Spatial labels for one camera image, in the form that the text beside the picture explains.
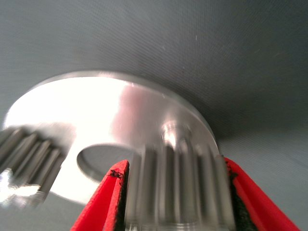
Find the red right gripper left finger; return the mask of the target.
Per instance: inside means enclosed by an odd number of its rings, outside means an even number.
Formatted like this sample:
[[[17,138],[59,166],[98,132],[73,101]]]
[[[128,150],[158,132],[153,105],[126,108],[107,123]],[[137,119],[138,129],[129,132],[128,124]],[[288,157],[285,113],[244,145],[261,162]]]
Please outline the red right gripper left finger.
[[[129,161],[114,164],[72,226],[72,231],[122,231]]]

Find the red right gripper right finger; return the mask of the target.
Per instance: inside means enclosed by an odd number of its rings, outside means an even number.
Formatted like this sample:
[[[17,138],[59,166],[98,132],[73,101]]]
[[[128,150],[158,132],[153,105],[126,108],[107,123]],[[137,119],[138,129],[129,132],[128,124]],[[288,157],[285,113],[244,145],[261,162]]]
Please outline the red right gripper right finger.
[[[225,161],[235,194],[259,231],[299,230],[237,163],[228,158]]]

